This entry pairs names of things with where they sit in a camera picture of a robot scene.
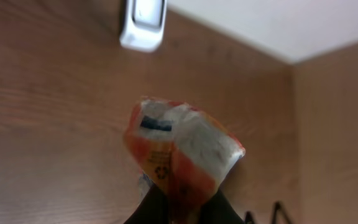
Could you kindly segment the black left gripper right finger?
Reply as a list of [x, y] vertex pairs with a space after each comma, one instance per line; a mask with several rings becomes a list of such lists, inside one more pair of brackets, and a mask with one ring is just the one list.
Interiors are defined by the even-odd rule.
[[200, 211], [199, 224], [244, 224], [221, 189], [206, 202]]

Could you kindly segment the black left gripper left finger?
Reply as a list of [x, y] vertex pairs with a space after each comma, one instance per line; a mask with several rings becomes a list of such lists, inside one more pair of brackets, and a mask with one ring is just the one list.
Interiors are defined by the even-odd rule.
[[156, 185], [153, 185], [124, 224], [168, 224], [166, 195]]

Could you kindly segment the orange snack packet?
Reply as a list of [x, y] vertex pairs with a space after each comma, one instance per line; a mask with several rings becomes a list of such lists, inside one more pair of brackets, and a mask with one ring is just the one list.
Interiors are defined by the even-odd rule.
[[244, 146], [216, 119], [188, 103], [145, 97], [133, 108], [124, 143], [168, 197], [173, 222], [195, 223]]

